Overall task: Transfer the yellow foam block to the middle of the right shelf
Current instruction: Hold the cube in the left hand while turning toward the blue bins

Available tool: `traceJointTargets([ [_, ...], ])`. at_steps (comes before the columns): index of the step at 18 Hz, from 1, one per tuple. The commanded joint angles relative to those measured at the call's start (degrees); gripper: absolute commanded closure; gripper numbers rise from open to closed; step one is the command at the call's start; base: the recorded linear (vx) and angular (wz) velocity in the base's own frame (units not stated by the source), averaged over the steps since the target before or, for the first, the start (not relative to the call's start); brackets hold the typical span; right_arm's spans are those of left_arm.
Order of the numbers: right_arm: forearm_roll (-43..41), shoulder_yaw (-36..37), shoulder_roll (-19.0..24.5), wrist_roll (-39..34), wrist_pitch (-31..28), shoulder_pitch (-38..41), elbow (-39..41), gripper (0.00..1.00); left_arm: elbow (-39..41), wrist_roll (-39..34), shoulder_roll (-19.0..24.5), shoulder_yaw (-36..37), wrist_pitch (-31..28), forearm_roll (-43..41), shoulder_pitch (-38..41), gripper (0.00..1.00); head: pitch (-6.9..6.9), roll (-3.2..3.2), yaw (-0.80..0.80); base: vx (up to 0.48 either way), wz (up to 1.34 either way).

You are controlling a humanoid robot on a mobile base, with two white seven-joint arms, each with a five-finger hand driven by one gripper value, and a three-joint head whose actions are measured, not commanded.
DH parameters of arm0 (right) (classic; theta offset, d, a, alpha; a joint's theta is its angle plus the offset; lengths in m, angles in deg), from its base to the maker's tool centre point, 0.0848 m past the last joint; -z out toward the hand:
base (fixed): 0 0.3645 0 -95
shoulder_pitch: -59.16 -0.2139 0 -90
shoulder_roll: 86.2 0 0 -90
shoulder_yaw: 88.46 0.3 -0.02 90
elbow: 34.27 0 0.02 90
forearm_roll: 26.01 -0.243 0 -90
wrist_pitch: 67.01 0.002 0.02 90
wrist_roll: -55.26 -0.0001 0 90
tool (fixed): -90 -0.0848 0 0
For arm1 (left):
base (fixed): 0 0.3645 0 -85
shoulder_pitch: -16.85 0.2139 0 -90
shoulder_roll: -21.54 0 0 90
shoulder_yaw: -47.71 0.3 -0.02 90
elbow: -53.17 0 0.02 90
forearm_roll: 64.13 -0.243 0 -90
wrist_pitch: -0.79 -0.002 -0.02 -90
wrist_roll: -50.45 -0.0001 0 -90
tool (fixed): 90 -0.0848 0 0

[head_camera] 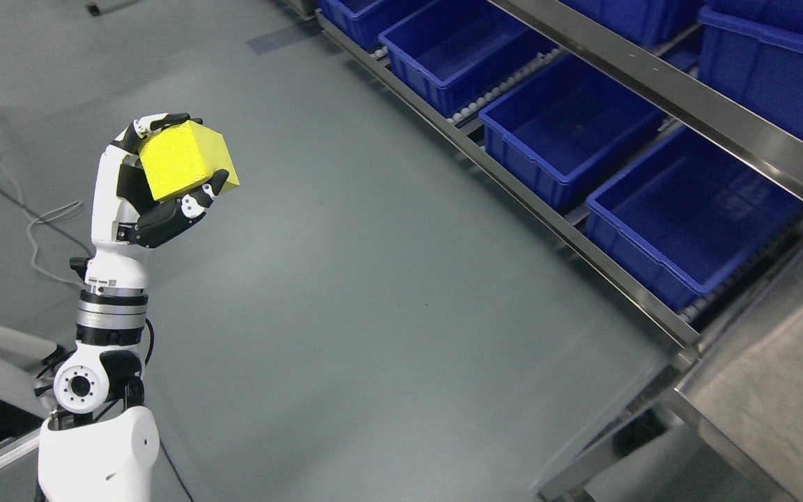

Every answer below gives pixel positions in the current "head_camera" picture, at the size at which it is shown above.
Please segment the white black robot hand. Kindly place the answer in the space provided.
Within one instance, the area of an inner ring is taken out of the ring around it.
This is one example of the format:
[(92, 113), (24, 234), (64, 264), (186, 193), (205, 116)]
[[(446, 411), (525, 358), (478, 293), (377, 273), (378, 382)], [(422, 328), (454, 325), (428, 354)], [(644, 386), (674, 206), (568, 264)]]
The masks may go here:
[(224, 192), (227, 171), (220, 169), (194, 190), (153, 200), (139, 150), (146, 139), (192, 121), (187, 112), (160, 112), (134, 120), (109, 141), (98, 162), (93, 190), (91, 242), (95, 252), (85, 263), (83, 282), (92, 294), (143, 292), (153, 249), (197, 226)]

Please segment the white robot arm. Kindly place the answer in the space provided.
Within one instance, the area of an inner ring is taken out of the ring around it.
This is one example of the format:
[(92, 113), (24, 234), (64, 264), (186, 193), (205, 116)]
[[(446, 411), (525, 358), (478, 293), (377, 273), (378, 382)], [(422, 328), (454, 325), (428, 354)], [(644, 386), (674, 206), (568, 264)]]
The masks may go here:
[(144, 253), (99, 248), (86, 265), (76, 349), (55, 372), (40, 428), (38, 482), (49, 501), (150, 501), (160, 437), (146, 407)]

